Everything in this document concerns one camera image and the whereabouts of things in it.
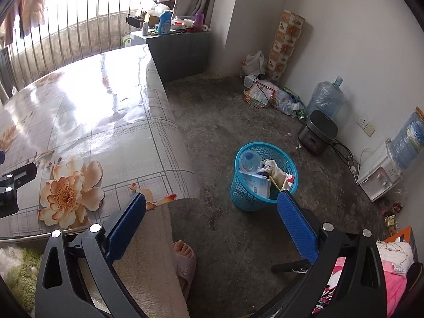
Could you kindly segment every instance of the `pink slipper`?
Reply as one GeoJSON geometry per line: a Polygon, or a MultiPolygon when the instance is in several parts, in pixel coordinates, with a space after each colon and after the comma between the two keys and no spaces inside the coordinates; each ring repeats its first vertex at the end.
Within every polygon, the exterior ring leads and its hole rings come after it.
{"type": "Polygon", "coordinates": [[[191,252],[193,252],[194,258],[175,254],[177,260],[177,276],[186,281],[186,284],[181,289],[186,299],[190,291],[191,283],[193,282],[194,272],[196,271],[196,254],[191,247],[190,249],[191,252]]]}

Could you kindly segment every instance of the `white wall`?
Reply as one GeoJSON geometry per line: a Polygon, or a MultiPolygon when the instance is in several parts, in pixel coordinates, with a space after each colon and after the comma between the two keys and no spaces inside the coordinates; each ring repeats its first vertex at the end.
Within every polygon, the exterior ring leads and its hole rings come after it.
{"type": "MultiPolygon", "coordinates": [[[[316,84],[340,75],[348,104],[337,119],[339,139],[359,159],[365,147],[392,139],[416,106],[424,108],[424,32],[403,0],[285,0],[306,18],[281,84],[307,103],[316,84]],[[357,125],[367,115],[368,137],[357,125]]],[[[409,171],[400,226],[411,224],[424,260],[424,156],[409,171]]]]}
{"type": "Polygon", "coordinates": [[[214,47],[210,71],[222,76],[238,74],[246,55],[262,50],[268,56],[284,0],[230,0],[232,4],[228,0],[216,1],[211,22],[214,47]]]}

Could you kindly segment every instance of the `wall switch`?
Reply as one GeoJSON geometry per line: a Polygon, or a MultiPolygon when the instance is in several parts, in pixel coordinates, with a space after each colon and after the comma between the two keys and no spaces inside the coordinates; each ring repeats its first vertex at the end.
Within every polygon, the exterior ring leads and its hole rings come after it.
{"type": "Polygon", "coordinates": [[[364,128],[364,132],[366,132],[366,134],[371,137],[371,135],[375,132],[375,128],[371,123],[368,123],[364,128]]]}
{"type": "Polygon", "coordinates": [[[365,129],[365,127],[368,124],[368,120],[364,117],[364,115],[361,115],[358,119],[358,124],[362,129],[365,129]]]}

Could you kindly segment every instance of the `metal railing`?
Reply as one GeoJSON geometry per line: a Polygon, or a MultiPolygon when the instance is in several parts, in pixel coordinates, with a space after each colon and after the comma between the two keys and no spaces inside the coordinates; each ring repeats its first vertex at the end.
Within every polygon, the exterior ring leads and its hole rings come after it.
{"type": "Polygon", "coordinates": [[[135,30],[126,15],[143,1],[149,0],[46,0],[45,24],[23,39],[15,30],[7,46],[10,81],[21,90],[69,63],[121,48],[122,38],[135,30]]]}

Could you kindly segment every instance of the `gray floor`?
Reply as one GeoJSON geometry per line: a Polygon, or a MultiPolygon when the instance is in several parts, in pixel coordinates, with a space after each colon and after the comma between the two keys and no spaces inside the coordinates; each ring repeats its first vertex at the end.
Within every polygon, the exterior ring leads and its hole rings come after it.
{"type": "Polygon", "coordinates": [[[300,256],[275,206],[247,213],[232,203],[229,187],[237,151],[263,141],[283,149],[299,174],[298,203],[338,229],[368,228],[386,235],[383,218],[346,165],[328,148],[313,156],[299,145],[297,119],[246,103],[242,80],[182,80],[165,85],[201,186],[200,201],[170,205],[173,237],[196,252],[198,265],[188,308],[192,318],[235,318],[259,309],[292,279],[272,264],[300,256]]]}

